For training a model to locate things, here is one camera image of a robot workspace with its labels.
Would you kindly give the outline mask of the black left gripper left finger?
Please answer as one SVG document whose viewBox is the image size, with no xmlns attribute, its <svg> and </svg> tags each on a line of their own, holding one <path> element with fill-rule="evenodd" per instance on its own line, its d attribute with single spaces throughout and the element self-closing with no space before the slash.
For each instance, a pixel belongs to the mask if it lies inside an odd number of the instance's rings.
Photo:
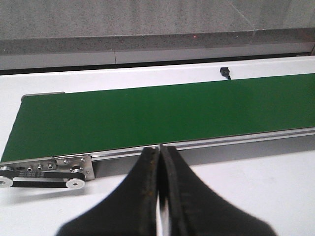
<svg viewBox="0 0 315 236">
<path fill-rule="evenodd" d="M 159 152 L 146 147 L 102 202 L 64 224 L 59 236 L 155 236 Z"/>
</svg>

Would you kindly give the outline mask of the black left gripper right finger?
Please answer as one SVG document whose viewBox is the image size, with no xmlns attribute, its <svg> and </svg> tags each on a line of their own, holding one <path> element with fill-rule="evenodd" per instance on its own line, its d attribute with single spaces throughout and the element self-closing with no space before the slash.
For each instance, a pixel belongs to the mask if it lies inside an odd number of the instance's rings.
<svg viewBox="0 0 315 236">
<path fill-rule="evenodd" d="M 173 146 L 160 146 L 158 187 L 167 236 L 274 236 L 264 221 L 209 188 Z"/>
</svg>

